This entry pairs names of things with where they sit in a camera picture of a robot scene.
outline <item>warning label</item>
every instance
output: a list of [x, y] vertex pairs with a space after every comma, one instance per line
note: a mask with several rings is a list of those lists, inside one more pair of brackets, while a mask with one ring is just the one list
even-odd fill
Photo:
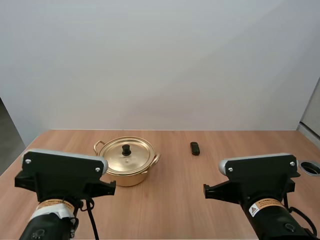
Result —
[[43, 201], [37, 206], [36, 209], [39, 210], [43, 207], [52, 206], [52, 205], [56, 205], [56, 204], [66, 205], [67, 208], [71, 211], [71, 213], [73, 213], [75, 210], [75, 207], [71, 203], [69, 203], [67, 201], [62, 201], [61, 199], [50, 199], [50, 200]]
[[273, 199], [273, 198], [264, 198], [264, 199], [261, 199], [261, 200], [255, 202], [249, 208], [249, 212], [250, 212], [251, 216], [254, 217], [261, 209], [264, 209], [264, 208], [270, 207], [270, 206], [279, 206], [279, 207], [284, 208], [282, 203], [279, 202], [278, 200]]

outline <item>robotic arm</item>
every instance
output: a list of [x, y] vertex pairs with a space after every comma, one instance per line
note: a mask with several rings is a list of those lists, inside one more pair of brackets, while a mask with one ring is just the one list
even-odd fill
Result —
[[[316, 240], [317, 230], [311, 220], [288, 206], [287, 193], [295, 190], [291, 178], [300, 176], [297, 165], [296, 158], [287, 153], [225, 159], [219, 170], [229, 180], [215, 186], [205, 184], [205, 198], [239, 204], [260, 240]], [[27, 151], [15, 186], [36, 192], [39, 205], [20, 239], [73, 238], [79, 209], [88, 211], [95, 239], [99, 239], [91, 212], [92, 198], [115, 194], [115, 181], [100, 181], [107, 169], [108, 163], [102, 157], [43, 149]], [[301, 227], [291, 216], [292, 211], [302, 216], [313, 232]]]
[[99, 239], [91, 210], [92, 198], [114, 195], [116, 182], [100, 177], [107, 171], [103, 157], [32, 149], [22, 157], [22, 171], [15, 187], [36, 192], [39, 205], [21, 240], [68, 240], [75, 236], [77, 213], [88, 211], [94, 235]]

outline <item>wooden table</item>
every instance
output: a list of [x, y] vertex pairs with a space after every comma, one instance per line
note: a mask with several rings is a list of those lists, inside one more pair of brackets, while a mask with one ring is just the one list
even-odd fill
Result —
[[[95, 198], [93, 215], [100, 239], [256, 239], [241, 207], [205, 199], [203, 184], [227, 180], [218, 163], [224, 158], [291, 153], [298, 160], [320, 162], [320, 151], [297, 131], [128, 131], [50, 130], [28, 148], [94, 155], [93, 145], [122, 136], [148, 140], [162, 157], [150, 176], [133, 187], [118, 187], [114, 196]], [[198, 142], [193, 156], [190, 142]], [[34, 192], [14, 187], [19, 157], [0, 177], [0, 239], [18, 239], [37, 206]], [[320, 227], [320, 178], [294, 178], [289, 205]], [[293, 214], [302, 226], [308, 225]], [[93, 239], [88, 213], [79, 211], [76, 239]]]

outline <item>metal pot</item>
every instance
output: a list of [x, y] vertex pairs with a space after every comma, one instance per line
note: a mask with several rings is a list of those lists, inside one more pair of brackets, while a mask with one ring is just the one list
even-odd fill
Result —
[[119, 137], [108, 143], [98, 141], [93, 150], [108, 161], [106, 172], [110, 180], [122, 187], [141, 183], [161, 157], [148, 141], [135, 136]]

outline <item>white backdrop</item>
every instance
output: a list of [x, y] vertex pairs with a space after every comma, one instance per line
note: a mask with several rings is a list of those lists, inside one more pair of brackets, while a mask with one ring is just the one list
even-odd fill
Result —
[[47, 129], [295, 130], [318, 0], [0, 1], [0, 97]]

